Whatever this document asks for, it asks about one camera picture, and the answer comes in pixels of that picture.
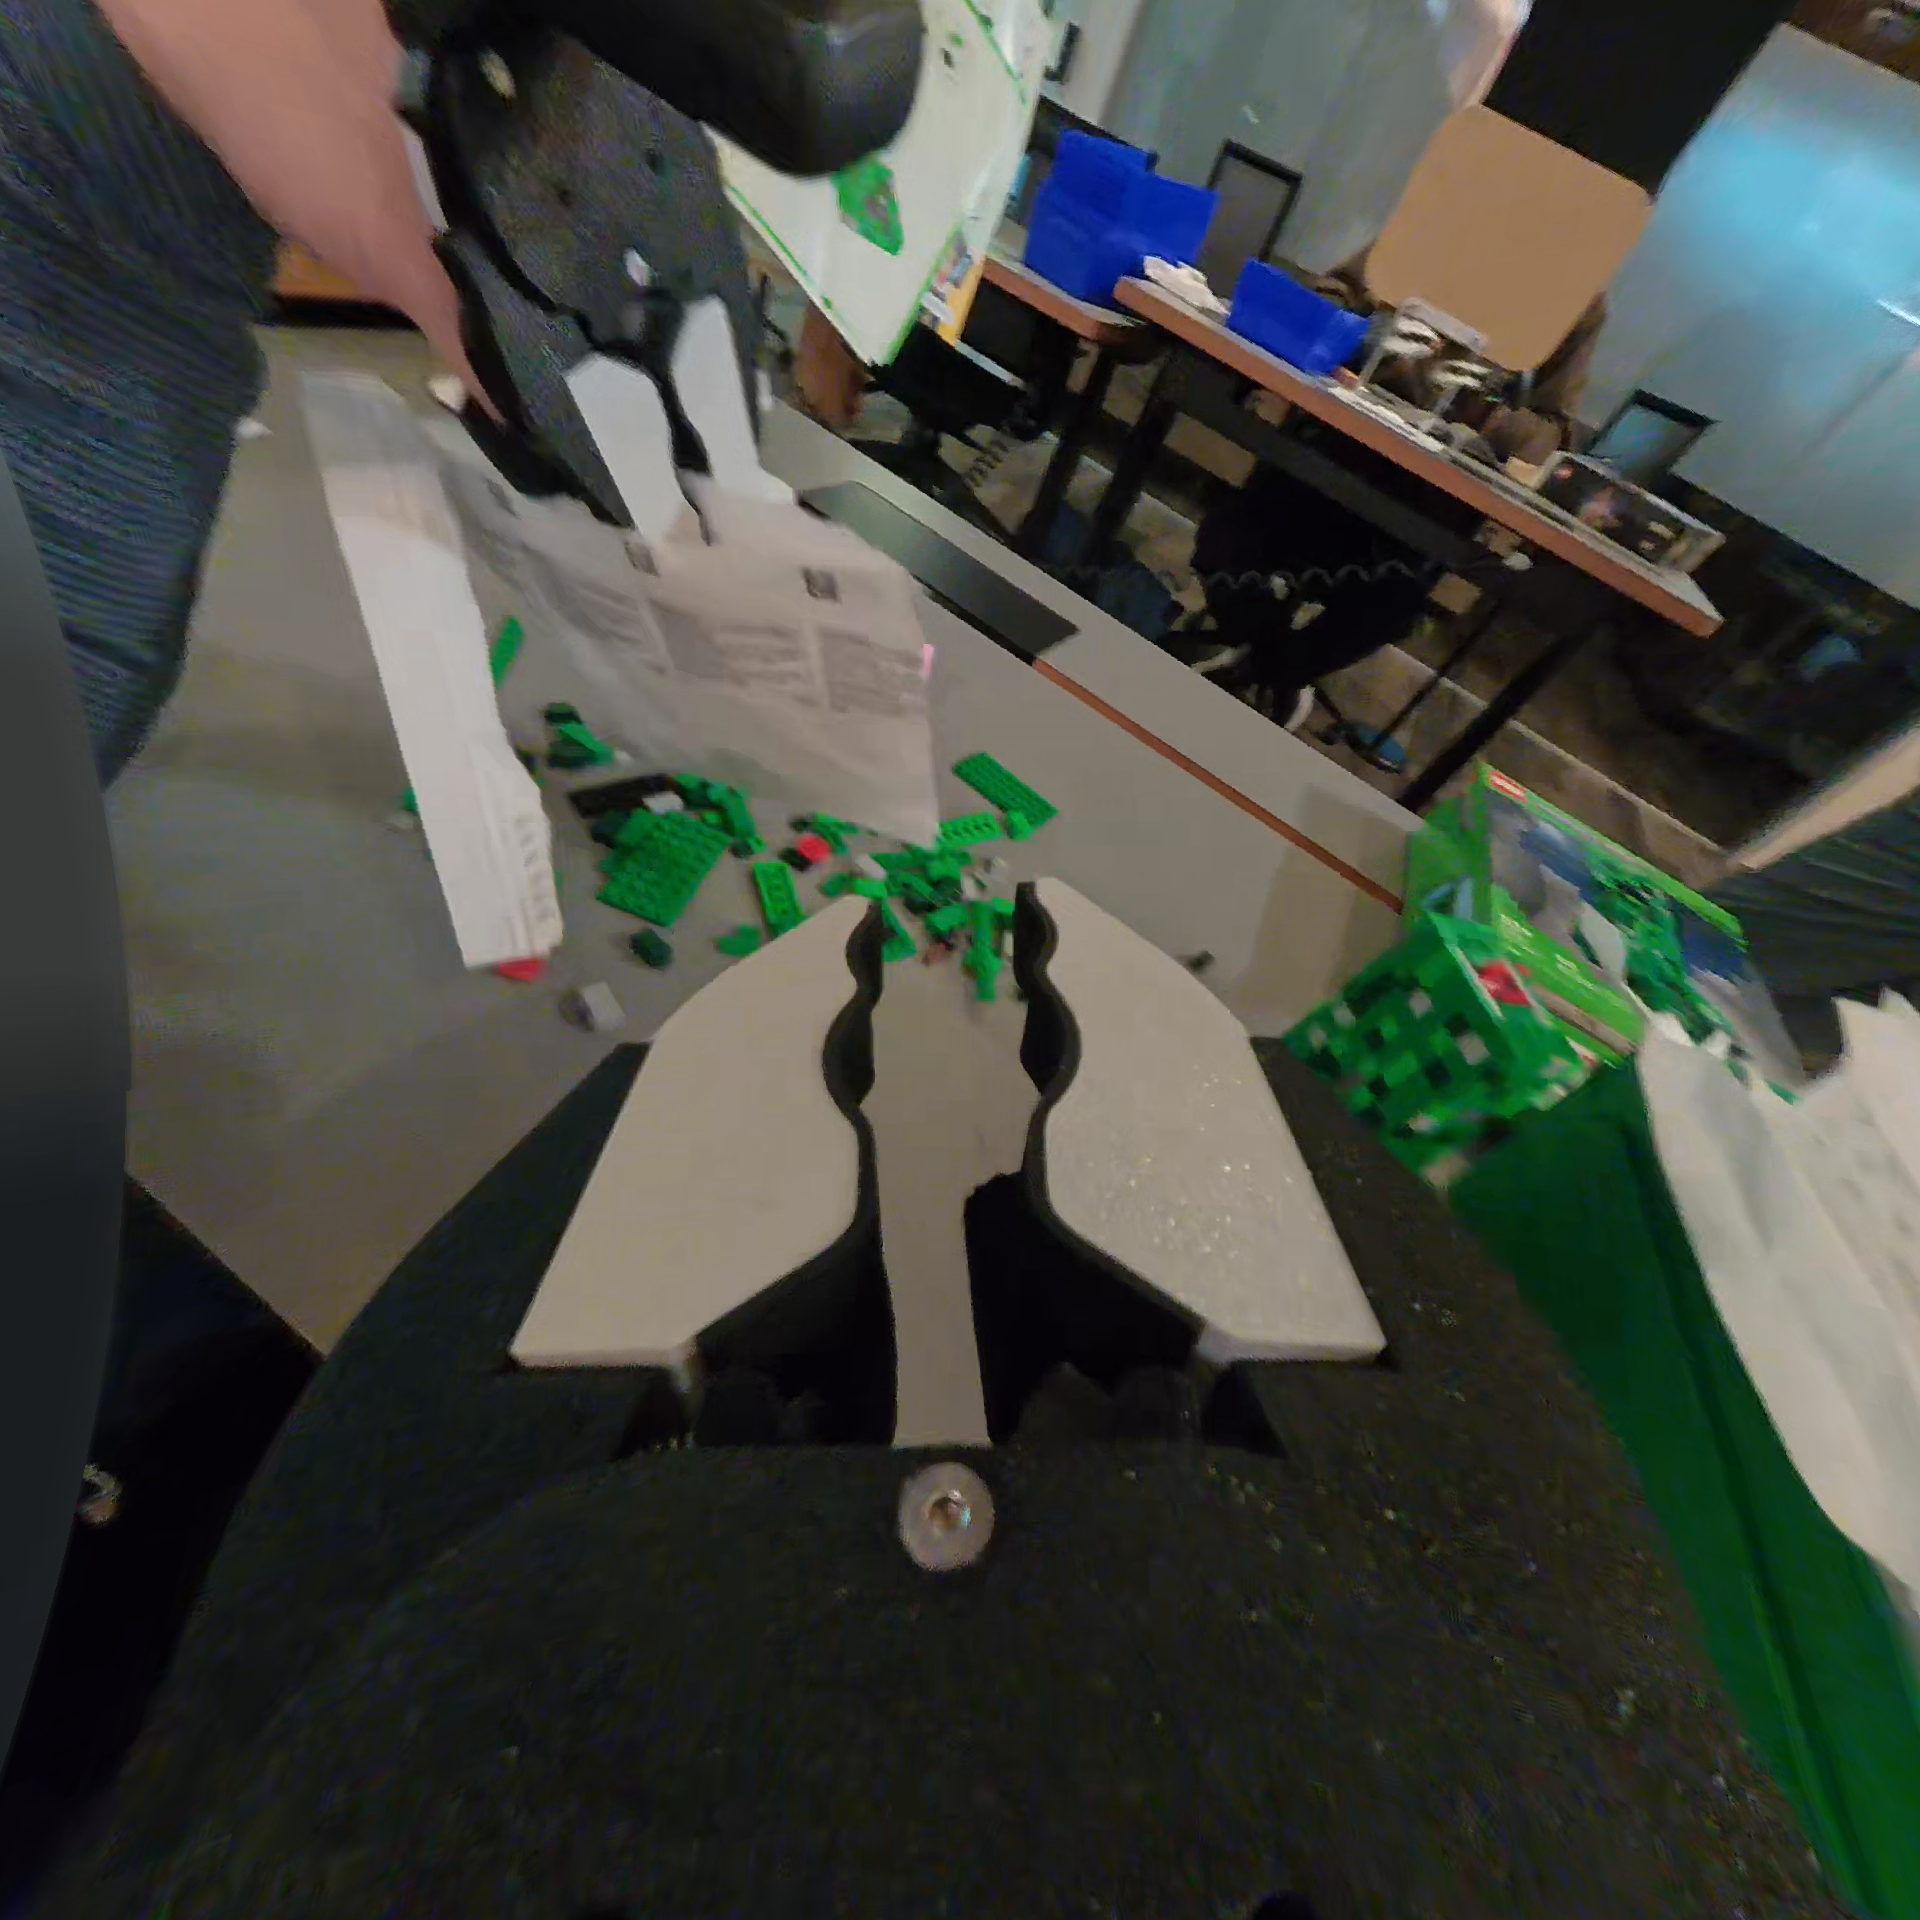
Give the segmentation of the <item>large green studded plate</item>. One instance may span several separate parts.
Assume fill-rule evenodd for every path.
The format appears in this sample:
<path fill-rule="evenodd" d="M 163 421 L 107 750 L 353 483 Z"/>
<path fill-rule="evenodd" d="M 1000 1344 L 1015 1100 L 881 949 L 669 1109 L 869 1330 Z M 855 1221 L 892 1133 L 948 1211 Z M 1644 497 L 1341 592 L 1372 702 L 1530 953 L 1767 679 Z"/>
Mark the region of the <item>large green studded plate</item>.
<path fill-rule="evenodd" d="M 700 813 L 640 806 L 610 831 L 595 898 L 659 929 L 675 926 L 730 852 L 732 831 Z"/>
<path fill-rule="evenodd" d="M 1013 841 L 1027 841 L 1061 815 L 1048 797 L 1013 774 L 996 755 L 963 755 L 951 769 L 1000 815 L 1000 827 Z"/>

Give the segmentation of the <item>pile of green bricks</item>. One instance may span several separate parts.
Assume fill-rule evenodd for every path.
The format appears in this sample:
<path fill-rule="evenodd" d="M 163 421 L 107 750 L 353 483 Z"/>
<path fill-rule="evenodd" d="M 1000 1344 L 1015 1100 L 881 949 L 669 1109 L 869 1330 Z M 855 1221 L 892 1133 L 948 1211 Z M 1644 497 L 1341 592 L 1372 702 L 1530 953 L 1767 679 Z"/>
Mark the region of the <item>pile of green bricks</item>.
<path fill-rule="evenodd" d="M 755 858 L 779 856 L 787 858 L 799 876 L 806 919 L 829 903 L 869 907 L 879 917 L 884 963 L 901 965 L 951 959 L 959 965 L 974 1000 L 996 1001 L 1015 947 L 1018 880 L 1013 876 L 1008 852 L 1039 839 L 1043 831 L 1029 837 L 1027 841 L 1008 839 L 1000 827 L 1000 815 L 959 781 L 963 806 L 940 815 L 923 839 L 906 839 L 819 806 L 779 813 L 772 801 L 759 801 L 737 781 L 695 769 L 640 769 L 625 750 L 610 744 L 610 739 L 591 730 L 586 715 L 565 702 L 545 704 L 542 725 L 542 750 L 525 755 L 524 765 L 536 776 L 559 781 L 562 803 L 565 793 L 577 782 L 669 774 L 681 781 L 681 797 L 651 797 L 644 803 L 647 811 L 700 813 L 713 827 L 732 831 L 732 852 L 717 865 L 707 887 L 675 926 L 659 929 L 601 903 L 620 919 L 625 947 L 635 929 L 655 926 L 673 943 L 675 959 L 694 947 L 708 947 L 724 965 L 747 959 L 722 955 L 717 941 L 736 925 L 761 926 L 747 867 Z M 591 898 L 601 880 L 601 863 L 610 849 L 610 831 L 620 823 L 620 813 L 595 823 L 577 819 L 591 852 Z"/>

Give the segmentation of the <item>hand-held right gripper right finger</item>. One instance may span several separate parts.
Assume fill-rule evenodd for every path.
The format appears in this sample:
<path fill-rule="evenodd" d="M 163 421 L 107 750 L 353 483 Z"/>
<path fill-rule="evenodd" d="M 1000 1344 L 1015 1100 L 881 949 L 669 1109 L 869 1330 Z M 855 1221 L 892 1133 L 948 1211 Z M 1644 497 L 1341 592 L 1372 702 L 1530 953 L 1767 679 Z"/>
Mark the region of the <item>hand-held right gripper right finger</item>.
<path fill-rule="evenodd" d="M 1112 1400 L 1251 1363 L 1388 1350 L 1251 1030 L 1177 955 L 1059 877 L 1018 885 L 1018 1172 L 966 1202 L 989 1435 L 1076 1373 Z"/>

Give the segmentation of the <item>wooden table with black legs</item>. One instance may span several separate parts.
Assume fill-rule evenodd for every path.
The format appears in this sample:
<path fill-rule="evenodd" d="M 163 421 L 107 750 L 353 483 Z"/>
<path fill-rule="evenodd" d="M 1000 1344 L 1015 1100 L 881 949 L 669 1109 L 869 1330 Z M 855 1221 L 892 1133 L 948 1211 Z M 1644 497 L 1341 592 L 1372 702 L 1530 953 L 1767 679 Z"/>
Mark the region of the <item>wooden table with black legs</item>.
<path fill-rule="evenodd" d="M 1015 368 L 1022 383 L 1018 421 L 1056 442 L 1033 507 L 1015 530 L 1015 551 L 1039 560 L 1108 411 L 1118 371 L 1152 361 L 1161 336 L 1129 311 L 1081 300 L 1003 250 L 987 258 L 982 288 L 1027 316 L 1029 341 Z"/>
<path fill-rule="evenodd" d="M 1299 371 L 1152 282 L 1124 278 L 1113 296 L 1124 314 L 1166 340 L 1166 361 L 1119 444 L 1113 477 L 1090 516 L 1085 560 L 1118 541 L 1169 426 L 1177 418 L 1192 418 L 1443 570 L 1482 581 L 1504 610 L 1525 610 L 1550 631 L 1550 644 L 1500 686 L 1420 774 L 1403 781 L 1398 790 L 1403 811 L 1425 813 L 1482 757 L 1504 729 L 1599 637 L 1616 607 L 1632 604 L 1694 640 L 1720 631 L 1720 610 L 1692 573 L 1651 565 L 1550 508 L 1537 492 L 1525 492 L 1497 468 L 1461 460 L 1448 444 L 1426 444 L 1359 400 L 1352 383 Z"/>

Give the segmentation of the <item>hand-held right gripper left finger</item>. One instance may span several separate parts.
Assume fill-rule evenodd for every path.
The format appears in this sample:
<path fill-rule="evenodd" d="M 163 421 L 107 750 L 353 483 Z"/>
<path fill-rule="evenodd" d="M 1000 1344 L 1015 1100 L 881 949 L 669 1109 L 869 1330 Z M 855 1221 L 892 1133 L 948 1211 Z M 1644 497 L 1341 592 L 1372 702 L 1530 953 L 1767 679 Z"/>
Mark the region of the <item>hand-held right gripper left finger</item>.
<path fill-rule="evenodd" d="M 516 1330 L 519 1367 L 722 1367 L 877 1223 L 879 989 L 879 900 L 839 898 L 659 1025 Z"/>

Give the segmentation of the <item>green mosaic block build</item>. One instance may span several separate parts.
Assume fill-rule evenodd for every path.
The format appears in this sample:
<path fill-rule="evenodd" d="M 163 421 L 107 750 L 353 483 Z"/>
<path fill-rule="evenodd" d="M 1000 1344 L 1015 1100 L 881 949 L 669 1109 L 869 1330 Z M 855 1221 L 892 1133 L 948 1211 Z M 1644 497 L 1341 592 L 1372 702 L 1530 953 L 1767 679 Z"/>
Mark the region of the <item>green mosaic block build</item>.
<path fill-rule="evenodd" d="M 1916 1657 L 1708 1291 L 1640 1063 L 1549 1020 L 1497 937 L 1420 917 L 1286 1048 L 1516 1279 L 1616 1433 L 1742 1727 L 1862 1916 L 1916 1916 Z"/>

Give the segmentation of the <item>black toy box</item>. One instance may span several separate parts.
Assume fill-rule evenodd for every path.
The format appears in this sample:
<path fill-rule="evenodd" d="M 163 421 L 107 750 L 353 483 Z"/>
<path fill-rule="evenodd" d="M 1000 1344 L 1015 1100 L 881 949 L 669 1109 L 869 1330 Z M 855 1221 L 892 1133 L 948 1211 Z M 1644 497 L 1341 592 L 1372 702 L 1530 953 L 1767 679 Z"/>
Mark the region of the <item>black toy box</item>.
<path fill-rule="evenodd" d="M 1723 532 L 1636 486 L 1614 468 L 1560 451 L 1542 468 L 1537 498 L 1567 521 L 1667 570 L 1694 573 L 1723 547 Z"/>

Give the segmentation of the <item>person's left hand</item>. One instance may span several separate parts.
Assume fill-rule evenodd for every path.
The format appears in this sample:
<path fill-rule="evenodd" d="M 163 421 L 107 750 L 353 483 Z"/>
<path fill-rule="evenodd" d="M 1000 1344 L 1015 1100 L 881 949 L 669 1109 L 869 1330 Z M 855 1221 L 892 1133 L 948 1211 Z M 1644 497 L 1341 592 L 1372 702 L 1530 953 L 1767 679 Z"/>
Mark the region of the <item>person's left hand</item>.
<path fill-rule="evenodd" d="M 445 358 L 445 368 L 460 378 L 468 398 L 503 423 L 468 358 L 460 300 L 439 258 L 439 227 L 417 197 L 402 131 L 398 123 L 375 131 L 388 140 L 297 160 L 293 186 L 279 211 L 281 230 L 349 278 L 361 292 L 406 314 Z"/>

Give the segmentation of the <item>green printed instruction booklet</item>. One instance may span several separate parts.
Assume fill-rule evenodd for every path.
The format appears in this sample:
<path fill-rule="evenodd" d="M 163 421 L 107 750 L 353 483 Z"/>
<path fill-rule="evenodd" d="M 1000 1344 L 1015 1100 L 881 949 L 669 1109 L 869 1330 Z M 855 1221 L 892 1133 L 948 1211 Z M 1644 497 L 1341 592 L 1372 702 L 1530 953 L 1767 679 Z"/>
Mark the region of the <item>green printed instruction booklet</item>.
<path fill-rule="evenodd" d="M 1015 186 L 1051 63 L 1048 3 L 923 3 L 906 131 L 828 178 L 794 178 L 713 135 L 724 193 L 869 366 L 935 320 L 956 341 Z"/>

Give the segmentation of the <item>black framed screen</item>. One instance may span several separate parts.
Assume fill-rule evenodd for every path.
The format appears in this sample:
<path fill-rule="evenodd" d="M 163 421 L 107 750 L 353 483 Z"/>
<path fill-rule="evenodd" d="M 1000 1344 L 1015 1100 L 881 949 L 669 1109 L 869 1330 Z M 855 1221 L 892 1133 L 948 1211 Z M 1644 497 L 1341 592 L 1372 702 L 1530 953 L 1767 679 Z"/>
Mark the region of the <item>black framed screen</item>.
<path fill-rule="evenodd" d="M 1656 492 L 1717 418 L 1651 388 L 1632 388 L 1583 447 L 1583 460 Z"/>
<path fill-rule="evenodd" d="M 1210 189 L 1214 208 L 1201 272 L 1228 278 L 1251 258 L 1272 264 L 1304 193 L 1304 173 L 1228 137 L 1212 160 Z"/>

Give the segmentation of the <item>blue storage bin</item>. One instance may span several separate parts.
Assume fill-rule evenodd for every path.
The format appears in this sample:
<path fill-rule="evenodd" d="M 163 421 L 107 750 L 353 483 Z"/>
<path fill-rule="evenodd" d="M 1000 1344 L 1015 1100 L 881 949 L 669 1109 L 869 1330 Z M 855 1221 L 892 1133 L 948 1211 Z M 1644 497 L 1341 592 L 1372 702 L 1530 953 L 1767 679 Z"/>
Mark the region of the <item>blue storage bin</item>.
<path fill-rule="evenodd" d="M 1113 308 L 1150 258 L 1192 264 L 1217 193 L 1155 173 L 1148 149 L 1066 131 L 1029 211 L 1022 266 L 1059 292 Z"/>
<path fill-rule="evenodd" d="M 1331 374 L 1359 356 L 1372 320 L 1284 266 L 1249 258 L 1228 300 L 1224 328 L 1297 371 Z"/>

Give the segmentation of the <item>green toy box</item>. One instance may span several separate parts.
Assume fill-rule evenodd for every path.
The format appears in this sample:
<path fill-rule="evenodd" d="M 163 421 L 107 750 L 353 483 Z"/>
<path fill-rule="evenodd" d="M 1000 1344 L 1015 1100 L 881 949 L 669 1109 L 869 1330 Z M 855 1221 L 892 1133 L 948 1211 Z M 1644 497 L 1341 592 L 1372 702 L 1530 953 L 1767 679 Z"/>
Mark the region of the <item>green toy box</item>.
<path fill-rule="evenodd" d="M 1636 1051 L 1647 1015 L 1723 1058 L 1760 1053 L 1771 1000 L 1742 919 L 1520 781 L 1482 767 L 1403 846 L 1403 919 L 1489 929 L 1549 1015 Z"/>

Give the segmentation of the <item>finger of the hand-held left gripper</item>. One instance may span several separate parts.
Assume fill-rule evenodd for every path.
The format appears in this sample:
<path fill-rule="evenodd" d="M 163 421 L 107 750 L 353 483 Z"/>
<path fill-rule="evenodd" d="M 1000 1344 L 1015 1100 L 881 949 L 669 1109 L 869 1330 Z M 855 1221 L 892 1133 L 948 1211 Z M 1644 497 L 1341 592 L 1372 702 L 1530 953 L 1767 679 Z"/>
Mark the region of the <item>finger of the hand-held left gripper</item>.
<path fill-rule="evenodd" d="M 627 526 L 665 537 L 686 516 L 673 421 L 658 378 L 625 358 L 591 351 L 565 374 L 588 436 L 607 468 Z"/>
<path fill-rule="evenodd" d="M 673 398 L 700 444 L 695 470 L 722 492 L 766 492 L 759 413 L 742 378 L 732 316 L 719 296 L 683 308 L 673 340 Z"/>

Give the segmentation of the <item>white printed paper bag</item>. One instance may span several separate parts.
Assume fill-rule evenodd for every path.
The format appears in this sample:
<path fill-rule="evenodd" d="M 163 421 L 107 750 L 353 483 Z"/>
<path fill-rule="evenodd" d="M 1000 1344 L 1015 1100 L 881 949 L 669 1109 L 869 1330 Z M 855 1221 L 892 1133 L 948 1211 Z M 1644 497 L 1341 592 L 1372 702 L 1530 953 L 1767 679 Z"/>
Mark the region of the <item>white printed paper bag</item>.
<path fill-rule="evenodd" d="M 570 660 L 588 717 L 658 769 L 737 781 L 923 839 L 940 813 L 923 592 L 792 498 L 708 497 L 644 541 L 570 498 L 441 468 L 468 557 Z"/>

